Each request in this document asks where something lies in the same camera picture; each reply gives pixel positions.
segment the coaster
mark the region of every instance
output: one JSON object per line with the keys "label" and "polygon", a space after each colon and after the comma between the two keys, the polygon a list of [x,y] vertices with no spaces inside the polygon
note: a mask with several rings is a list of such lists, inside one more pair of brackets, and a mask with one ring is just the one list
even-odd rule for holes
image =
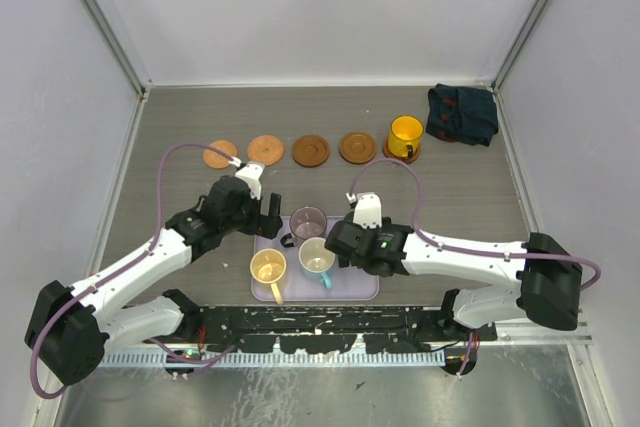
{"label": "coaster", "polygon": [[251,141],[247,153],[254,162],[273,165],[284,155],[284,145],[273,135],[261,135]]}
{"label": "coaster", "polygon": [[293,160],[303,167],[318,167],[329,158],[329,144],[319,135],[305,135],[293,144]]}
{"label": "coaster", "polygon": [[384,153],[385,157],[401,160],[405,164],[413,164],[416,160],[418,160],[418,157],[420,157],[420,151],[422,150],[422,145],[418,145],[418,150],[416,150],[416,153],[414,154],[414,156],[411,157],[410,159],[407,159],[406,157],[397,157],[393,155],[389,150],[388,141],[389,141],[388,138],[384,139],[384,144],[382,145],[382,152]]}
{"label": "coaster", "polygon": [[[236,146],[228,140],[216,140],[215,142],[211,142],[209,145],[229,154],[231,157],[238,156],[238,149],[236,149]],[[204,159],[204,163],[212,169],[224,169],[229,165],[229,161],[227,159],[222,157],[220,154],[212,152],[211,150],[205,149],[202,154],[202,158]]]}
{"label": "coaster", "polygon": [[376,141],[365,132],[350,132],[340,140],[340,155],[352,164],[366,164],[376,156]]}

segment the metal floor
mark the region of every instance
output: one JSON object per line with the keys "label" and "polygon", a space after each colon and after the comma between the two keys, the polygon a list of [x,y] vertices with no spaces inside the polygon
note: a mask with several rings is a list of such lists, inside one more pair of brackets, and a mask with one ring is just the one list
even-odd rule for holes
{"label": "metal floor", "polygon": [[462,381],[438,367],[213,369],[187,381],[159,369],[101,369],[69,389],[55,425],[590,425],[577,392],[564,346],[483,346]]}

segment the purple mug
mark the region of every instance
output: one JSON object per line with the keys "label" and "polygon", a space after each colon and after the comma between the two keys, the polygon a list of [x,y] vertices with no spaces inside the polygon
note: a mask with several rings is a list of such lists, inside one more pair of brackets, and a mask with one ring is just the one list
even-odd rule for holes
{"label": "purple mug", "polygon": [[315,207],[301,207],[289,219],[291,233],[280,239],[285,248],[300,247],[305,240],[322,237],[327,230],[327,216]]}

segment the dark blue cloth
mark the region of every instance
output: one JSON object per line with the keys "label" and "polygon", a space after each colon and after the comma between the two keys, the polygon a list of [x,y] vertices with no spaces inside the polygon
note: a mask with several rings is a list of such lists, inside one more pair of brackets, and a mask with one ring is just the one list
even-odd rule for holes
{"label": "dark blue cloth", "polygon": [[428,97],[427,134],[446,142],[489,146],[498,133],[498,109],[488,90],[438,84]]}

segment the small blue cup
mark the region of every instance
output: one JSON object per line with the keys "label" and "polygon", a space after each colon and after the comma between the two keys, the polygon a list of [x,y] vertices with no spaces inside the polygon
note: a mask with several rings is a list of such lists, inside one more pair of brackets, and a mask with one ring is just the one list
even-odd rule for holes
{"label": "small blue cup", "polygon": [[304,275],[320,282],[327,290],[333,288],[330,271],[336,261],[336,255],[324,247],[324,239],[313,237],[300,246],[298,259]]}

